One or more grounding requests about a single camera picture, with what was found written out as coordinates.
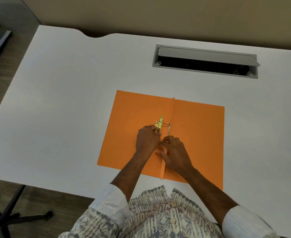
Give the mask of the person's right hand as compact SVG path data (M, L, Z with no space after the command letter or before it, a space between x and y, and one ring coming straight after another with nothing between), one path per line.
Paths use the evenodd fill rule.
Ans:
M188 173L194 170L190 157L185 149L183 142L178 137L169 136L168 144L167 136L159 143L165 149L167 160L164 160L167 167L178 173L184 179Z

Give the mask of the black office chair base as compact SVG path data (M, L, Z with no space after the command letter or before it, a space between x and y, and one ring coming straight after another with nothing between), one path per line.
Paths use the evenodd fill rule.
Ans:
M5 210L3 212L0 211L0 233L2 235L2 238L11 238L11 234L8 229L9 225L29 223L38 220L48 221L54 216L52 211L48 211L43 215L24 217L21 217L20 213L12 214L12 211L15 208L17 201L19 200L25 187L26 185L21 185L16 191L13 198L11 199L11 201L6 206Z

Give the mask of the orange paper file folder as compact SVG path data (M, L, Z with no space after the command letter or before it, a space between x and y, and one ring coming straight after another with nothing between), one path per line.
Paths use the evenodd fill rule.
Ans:
M192 165L223 189L224 115L222 106L117 91L97 164L122 169L135 153L138 130L164 116L162 138L178 137Z

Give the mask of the person's right forearm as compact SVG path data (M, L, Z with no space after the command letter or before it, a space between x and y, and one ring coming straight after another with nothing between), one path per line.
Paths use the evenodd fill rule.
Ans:
M193 167L185 172L183 178L195 191L216 222L223 225L226 214L231 208L238 206L238 203Z

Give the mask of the gold metal fastener bar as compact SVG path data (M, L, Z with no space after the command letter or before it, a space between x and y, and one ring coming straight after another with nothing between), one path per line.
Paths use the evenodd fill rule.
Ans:
M157 130L156 130L157 133L160 133L160 131L161 131L163 119L164 119L164 116L161 116L160 120L156 121L156 123L155 123L155 127L157 128Z

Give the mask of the person's left forearm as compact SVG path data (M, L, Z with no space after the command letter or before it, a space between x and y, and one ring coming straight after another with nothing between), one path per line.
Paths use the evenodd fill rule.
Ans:
M130 201L136 183L150 156L145 150L136 151L129 162L112 180L111 184L122 191L127 202Z

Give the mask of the person's left hand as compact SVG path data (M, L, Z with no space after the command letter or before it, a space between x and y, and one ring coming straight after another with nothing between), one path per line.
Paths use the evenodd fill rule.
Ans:
M144 126L139 129L136 139L136 152L144 156L151 156L157 147L151 146L151 128L156 128L154 125Z

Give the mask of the patterned white grey shirt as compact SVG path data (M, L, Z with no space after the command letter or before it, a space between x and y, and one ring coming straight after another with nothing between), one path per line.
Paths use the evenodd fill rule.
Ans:
M231 208L222 228L177 189L164 186L142 192L127 202L108 184L70 231L58 238L280 238L257 214Z

